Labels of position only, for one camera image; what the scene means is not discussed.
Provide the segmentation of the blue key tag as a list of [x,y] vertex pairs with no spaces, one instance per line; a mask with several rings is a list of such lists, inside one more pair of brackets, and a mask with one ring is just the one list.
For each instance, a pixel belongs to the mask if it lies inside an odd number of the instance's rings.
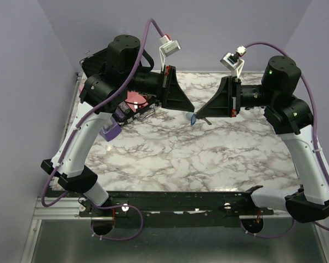
[[194,113],[191,117],[190,117],[190,125],[193,126],[196,123],[196,114]]

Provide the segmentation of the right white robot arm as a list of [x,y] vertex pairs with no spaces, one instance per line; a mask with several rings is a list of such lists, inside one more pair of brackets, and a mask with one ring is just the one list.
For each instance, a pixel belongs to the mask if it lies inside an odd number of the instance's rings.
[[300,223],[329,217],[329,166],[317,140],[316,115],[294,96],[302,72],[286,56],[269,59],[260,85],[243,85],[239,72],[221,80],[198,110],[198,119],[236,117],[241,108],[263,107],[264,117],[289,150],[301,182],[295,193],[260,188],[241,201],[249,215],[260,208],[283,210]]

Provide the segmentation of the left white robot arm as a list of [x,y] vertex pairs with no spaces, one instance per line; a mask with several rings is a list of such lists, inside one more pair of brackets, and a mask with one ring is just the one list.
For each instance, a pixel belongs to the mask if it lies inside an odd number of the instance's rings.
[[66,191],[84,195],[92,202],[98,216],[110,212],[109,194],[97,182],[98,176],[85,166],[88,153],[102,127],[110,124],[127,92],[155,97],[155,103],[169,110],[193,112],[194,106],[178,84],[176,68],[167,66],[160,73],[152,71],[154,61],[145,53],[148,67],[135,66],[140,54],[140,40],[119,35],[107,48],[81,61],[87,75],[77,107],[77,115],[60,149],[51,159],[42,161],[42,169],[56,176]]

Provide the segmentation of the white microphone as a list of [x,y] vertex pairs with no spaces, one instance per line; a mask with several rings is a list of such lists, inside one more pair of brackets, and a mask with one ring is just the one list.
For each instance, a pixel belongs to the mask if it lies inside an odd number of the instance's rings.
[[190,117],[192,116],[194,114],[194,112],[187,112],[186,113],[186,118],[188,119],[188,120],[190,120]]

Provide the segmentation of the black poker chip case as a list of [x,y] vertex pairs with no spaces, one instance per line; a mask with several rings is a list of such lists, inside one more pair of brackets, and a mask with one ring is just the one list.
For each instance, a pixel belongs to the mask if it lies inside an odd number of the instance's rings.
[[[143,57],[150,64],[152,69],[154,66],[154,61],[152,57],[143,51]],[[134,119],[150,109],[152,104],[155,104],[156,97],[154,95],[140,94],[134,91],[127,91],[127,98],[124,102],[121,102],[116,111],[113,113],[112,117],[120,126],[127,125]],[[83,102],[87,102],[87,91],[80,91],[80,95],[83,95]],[[97,99],[96,102],[92,102],[91,106],[96,106],[97,104],[104,101],[104,99]]]

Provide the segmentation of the purple metronome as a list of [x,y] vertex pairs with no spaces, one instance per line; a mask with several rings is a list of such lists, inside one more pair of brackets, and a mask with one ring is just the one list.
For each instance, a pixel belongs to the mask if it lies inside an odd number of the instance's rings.
[[121,133],[121,131],[121,127],[118,125],[118,123],[115,123],[109,127],[103,126],[99,134],[104,140],[110,142],[115,139]]

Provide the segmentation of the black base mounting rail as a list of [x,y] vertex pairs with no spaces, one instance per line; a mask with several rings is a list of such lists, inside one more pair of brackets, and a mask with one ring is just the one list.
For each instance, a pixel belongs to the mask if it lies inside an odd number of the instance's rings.
[[111,191],[103,209],[81,202],[83,218],[112,220],[118,228],[239,227],[240,217],[272,215],[246,192]]

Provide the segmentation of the aluminium frame profile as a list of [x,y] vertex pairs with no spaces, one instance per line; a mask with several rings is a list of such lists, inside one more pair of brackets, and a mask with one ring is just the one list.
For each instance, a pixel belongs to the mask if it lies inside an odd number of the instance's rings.
[[[63,127],[63,134],[61,136],[60,143],[66,138],[66,134],[70,125],[70,120],[73,114],[73,108],[77,100],[78,89],[83,81],[83,73],[76,73],[76,84],[73,91],[72,100],[68,108],[68,115],[66,122]],[[38,197],[36,200],[35,208],[33,211],[32,221],[28,233],[28,237],[24,246],[24,251],[21,257],[21,262],[34,262],[35,250],[37,248],[37,243],[39,240],[39,234],[43,225],[43,222],[51,220],[72,220],[79,219],[77,214],[77,198],[75,197],[65,197],[59,204],[54,207],[45,208],[41,205],[41,199]]]

